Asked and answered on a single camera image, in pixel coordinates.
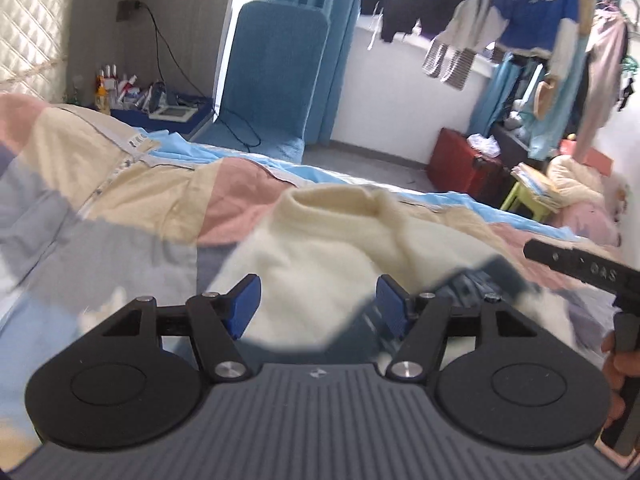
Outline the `person's right hand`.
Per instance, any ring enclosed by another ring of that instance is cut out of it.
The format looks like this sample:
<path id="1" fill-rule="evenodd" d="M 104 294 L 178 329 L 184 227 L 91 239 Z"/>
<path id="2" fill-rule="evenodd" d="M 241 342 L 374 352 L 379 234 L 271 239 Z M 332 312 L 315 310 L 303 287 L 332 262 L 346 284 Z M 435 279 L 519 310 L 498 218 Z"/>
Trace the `person's right hand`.
<path id="1" fill-rule="evenodd" d="M 625 402 L 620 396 L 620 389 L 625 382 L 623 373 L 616 370 L 615 361 L 615 335 L 609 332 L 604 341 L 602 341 L 601 350 L 605 354 L 605 361 L 602 367 L 602 373 L 611 388 L 611 402 L 608 409 L 608 418 L 604 424 L 604 428 L 608 428 L 613 422 L 619 420 L 625 411 Z"/>

